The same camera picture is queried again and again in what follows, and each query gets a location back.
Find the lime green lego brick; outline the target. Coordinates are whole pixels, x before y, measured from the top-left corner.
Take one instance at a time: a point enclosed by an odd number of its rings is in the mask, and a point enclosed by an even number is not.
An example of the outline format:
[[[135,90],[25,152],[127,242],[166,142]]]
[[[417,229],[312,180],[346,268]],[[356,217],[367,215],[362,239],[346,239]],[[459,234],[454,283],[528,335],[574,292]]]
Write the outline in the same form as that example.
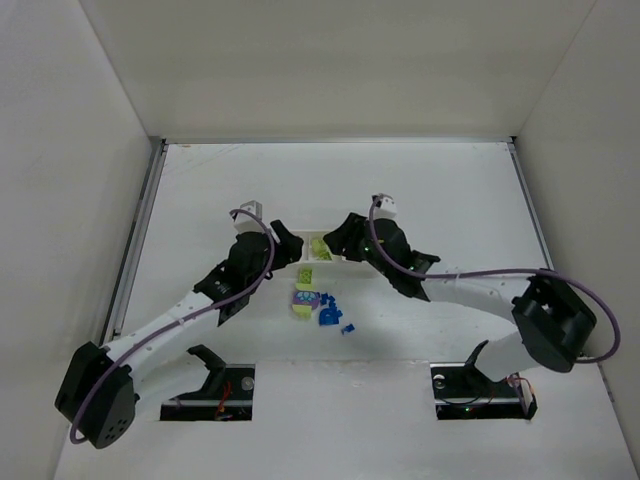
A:
[[[298,271],[297,282],[302,285],[313,284],[313,269],[312,268],[300,268]]]

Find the purple round lego piece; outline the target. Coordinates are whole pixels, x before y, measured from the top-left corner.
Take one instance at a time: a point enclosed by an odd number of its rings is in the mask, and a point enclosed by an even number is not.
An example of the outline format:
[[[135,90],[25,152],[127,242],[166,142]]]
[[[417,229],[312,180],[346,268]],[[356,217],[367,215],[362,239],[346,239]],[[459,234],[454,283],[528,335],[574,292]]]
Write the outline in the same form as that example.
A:
[[[320,304],[320,297],[321,295],[315,291],[296,290],[293,293],[292,305],[296,307],[310,307],[314,310]]]

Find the small blue lego piece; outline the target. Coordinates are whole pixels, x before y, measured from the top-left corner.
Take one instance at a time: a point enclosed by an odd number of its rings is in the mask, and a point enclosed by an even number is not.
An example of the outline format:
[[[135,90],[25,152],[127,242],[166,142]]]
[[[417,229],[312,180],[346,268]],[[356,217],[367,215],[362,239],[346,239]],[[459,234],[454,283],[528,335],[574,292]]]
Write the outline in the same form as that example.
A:
[[[348,325],[346,325],[346,326],[342,327],[342,328],[340,329],[340,332],[341,332],[341,334],[342,334],[342,335],[346,335],[346,334],[348,334],[348,333],[353,332],[354,330],[355,330],[354,325],[353,325],[353,324],[348,324]]]

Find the lime lego plate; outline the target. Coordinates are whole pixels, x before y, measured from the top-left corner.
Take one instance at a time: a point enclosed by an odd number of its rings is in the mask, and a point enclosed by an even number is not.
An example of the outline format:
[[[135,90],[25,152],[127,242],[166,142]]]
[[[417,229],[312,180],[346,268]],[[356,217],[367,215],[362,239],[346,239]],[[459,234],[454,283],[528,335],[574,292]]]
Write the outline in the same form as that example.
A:
[[[293,304],[291,306],[294,315],[300,320],[310,320],[313,308],[310,305]]]

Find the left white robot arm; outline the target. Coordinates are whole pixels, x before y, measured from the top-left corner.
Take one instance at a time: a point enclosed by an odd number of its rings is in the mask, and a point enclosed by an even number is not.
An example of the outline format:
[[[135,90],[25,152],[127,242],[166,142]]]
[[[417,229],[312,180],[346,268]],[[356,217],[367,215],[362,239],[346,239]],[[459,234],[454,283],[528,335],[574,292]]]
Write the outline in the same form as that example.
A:
[[[145,377],[197,348],[199,339],[245,308],[274,271],[298,262],[304,241],[279,220],[237,234],[228,256],[176,305],[146,326],[103,345],[91,341],[71,357],[54,406],[69,421],[69,440],[103,449],[130,427]]]

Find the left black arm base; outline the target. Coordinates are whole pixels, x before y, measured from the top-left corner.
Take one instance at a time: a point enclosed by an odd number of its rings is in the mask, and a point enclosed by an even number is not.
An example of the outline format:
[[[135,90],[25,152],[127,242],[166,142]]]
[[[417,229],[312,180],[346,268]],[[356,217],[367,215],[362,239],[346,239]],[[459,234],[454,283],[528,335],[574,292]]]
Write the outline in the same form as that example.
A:
[[[254,364],[228,364],[204,345],[191,347],[207,376],[196,390],[166,400],[160,407],[164,422],[245,422],[253,417],[256,368]]]

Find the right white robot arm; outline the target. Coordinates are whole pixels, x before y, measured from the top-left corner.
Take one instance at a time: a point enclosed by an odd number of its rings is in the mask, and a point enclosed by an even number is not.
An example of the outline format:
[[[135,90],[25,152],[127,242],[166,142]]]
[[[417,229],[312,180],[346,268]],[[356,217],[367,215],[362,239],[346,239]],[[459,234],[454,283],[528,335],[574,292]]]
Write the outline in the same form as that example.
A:
[[[570,372],[596,325],[591,309],[551,271],[467,277],[412,249],[391,219],[369,221],[350,213],[323,240],[332,254],[371,265],[405,297],[461,305],[512,323],[516,332],[481,342],[465,363],[492,382],[537,366]]]

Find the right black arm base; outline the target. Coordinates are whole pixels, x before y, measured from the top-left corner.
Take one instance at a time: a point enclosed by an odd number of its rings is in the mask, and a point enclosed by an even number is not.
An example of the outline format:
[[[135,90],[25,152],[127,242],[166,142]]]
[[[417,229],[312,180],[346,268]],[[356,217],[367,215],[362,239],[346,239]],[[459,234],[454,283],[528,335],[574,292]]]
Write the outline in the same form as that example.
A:
[[[528,379],[516,372],[494,382],[476,368],[477,357],[488,343],[476,346],[464,363],[430,364],[438,420],[530,421],[536,415],[538,402]]]

